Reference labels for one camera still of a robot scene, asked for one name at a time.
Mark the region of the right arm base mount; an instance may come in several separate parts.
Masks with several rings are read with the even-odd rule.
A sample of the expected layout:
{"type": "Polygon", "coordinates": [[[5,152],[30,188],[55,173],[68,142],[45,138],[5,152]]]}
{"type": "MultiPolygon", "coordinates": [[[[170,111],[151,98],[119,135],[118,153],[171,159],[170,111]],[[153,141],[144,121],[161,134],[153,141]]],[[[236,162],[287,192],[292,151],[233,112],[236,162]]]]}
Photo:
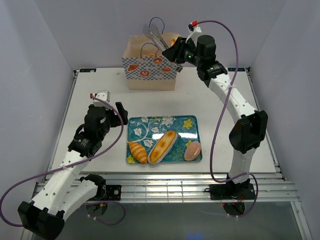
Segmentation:
{"type": "Polygon", "coordinates": [[[211,200],[254,200],[256,197],[253,184],[245,182],[210,184],[204,192],[210,194],[211,200]]]}

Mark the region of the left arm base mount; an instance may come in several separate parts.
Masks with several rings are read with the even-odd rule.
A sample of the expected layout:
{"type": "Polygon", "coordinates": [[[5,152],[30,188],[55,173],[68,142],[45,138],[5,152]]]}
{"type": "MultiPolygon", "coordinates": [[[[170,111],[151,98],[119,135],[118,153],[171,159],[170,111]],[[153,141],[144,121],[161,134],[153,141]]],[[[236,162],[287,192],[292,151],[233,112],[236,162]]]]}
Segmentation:
{"type": "Polygon", "coordinates": [[[103,200],[106,201],[120,201],[122,196],[121,185],[106,185],[103,200]]]}

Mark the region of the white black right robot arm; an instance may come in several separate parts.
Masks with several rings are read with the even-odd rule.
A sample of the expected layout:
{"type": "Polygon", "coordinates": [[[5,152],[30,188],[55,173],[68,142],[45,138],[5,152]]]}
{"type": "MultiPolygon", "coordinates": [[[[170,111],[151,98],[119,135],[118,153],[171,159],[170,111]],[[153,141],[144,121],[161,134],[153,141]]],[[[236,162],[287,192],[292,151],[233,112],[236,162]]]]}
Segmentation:
{"type": "Polygon", "coordinates": [[[256,149],[265,139],[268,115],[250,105],[233,85],[226,68],[216,60],[215,39],[201,35],[197,42],[178,37],[162,55],[175,64],[189,63],[196,67],[197,75],[224,104],[234,122],[229,134],[233,157],[225,181],[216,181],[206,188],[212,200],[253,200],[255,191],[250,183],[250,167],[256,149]]]}

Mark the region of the checkered paper bag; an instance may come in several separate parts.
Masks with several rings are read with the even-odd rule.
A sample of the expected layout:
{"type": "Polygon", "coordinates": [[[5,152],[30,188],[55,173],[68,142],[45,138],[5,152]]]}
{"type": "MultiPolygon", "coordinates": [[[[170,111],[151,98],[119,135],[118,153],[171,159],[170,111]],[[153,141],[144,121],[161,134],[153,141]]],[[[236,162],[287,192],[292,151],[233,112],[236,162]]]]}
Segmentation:
{"type": "MultiPolygon", "coordinates": [[[[173,34],[177,33],[164,30],[163,37],[169,40],[172,39],[173,34]]],[[[140,35],[130,36],[121,59],[130,90],[175,90],[177,73],[182,70],[182,67],[165,58],[143,32],[140,35]],[[156,54],[156,56],[142,57],[147,54],[156,54]]]]}

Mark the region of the twisted bread stick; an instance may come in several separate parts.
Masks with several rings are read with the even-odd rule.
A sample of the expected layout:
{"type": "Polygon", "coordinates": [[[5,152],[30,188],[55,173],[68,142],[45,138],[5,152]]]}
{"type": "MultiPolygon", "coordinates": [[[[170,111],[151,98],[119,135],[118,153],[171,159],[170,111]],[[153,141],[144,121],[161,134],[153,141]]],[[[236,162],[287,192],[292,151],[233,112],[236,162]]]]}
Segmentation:
{"type": "Polygon", "coordinates": [[[170,43],[170,46],[171,46],[171,47],[176,43],[177,39],[178,39],[177,37],[175,37],[175,38],[172,39],[172,41],[171,41],[171,43],[170,43]]]}

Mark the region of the sugared round bun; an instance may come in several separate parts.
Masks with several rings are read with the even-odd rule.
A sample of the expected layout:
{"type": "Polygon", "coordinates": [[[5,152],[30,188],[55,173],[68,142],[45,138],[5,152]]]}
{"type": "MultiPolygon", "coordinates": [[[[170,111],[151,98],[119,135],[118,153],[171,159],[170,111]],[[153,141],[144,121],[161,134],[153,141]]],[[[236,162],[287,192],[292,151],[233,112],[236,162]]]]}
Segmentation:
{"type": "Polygon", "coordinates": [[[156,54],[150,53],[150,54],[143,54],[142,57],[156,57],[156,54]]]}

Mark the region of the striped croissant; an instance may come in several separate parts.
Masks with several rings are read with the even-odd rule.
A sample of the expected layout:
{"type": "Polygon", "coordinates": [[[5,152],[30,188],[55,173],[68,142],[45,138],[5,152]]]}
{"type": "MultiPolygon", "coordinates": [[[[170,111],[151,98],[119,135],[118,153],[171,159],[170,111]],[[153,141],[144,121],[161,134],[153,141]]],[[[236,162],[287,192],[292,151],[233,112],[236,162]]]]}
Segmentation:
{"type": "Polygon", "coordinates": [[[144,146],[137,142],[130,141],[128,146],[132,156],[141,164],[148,162],[147,151],[144,146]]]}

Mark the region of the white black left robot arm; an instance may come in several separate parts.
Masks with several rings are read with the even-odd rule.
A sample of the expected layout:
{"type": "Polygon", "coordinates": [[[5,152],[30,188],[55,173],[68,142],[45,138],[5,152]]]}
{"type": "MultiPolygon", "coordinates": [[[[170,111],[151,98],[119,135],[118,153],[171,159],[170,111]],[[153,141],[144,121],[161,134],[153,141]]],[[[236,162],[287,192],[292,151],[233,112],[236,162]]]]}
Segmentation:
{"type": "Polygon", "coordinates": [[[54,240],[62,232],[65,221],[88,200],[102,200],[106,195],[106,181],[97,174],[81,177],[80,185],[70,190],[89,161],[102,147],[110,128],[123,127],[128,123],[128,111],[116,102],[117,111],[97,101],[89,105],[84,123],[75,131],[68,146],[61,170],[54,172],[47,184],[32,198],[18,207],[25,229],[46,239],[54,240]]]}

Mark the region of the metal tongs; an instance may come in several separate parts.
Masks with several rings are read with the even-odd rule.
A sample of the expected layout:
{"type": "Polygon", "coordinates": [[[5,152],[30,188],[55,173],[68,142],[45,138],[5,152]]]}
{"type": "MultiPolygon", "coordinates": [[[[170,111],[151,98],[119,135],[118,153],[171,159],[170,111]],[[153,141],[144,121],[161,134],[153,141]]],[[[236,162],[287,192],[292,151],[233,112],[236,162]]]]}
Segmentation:
{"type": "Polygon", "coordinates": [[[163,28],[159,30],[158,26],[154,22],[150,22],[149,24],[144,24],[142,32],[143,34],[150,39],[158,49],[163,52],[171,47],[171,43],[174,39],[178,38],[179,34],[173,34],[172,38],[169,40],[165,40],[163,37],[165,30],[165,23],[162,22],[163,28]]]}

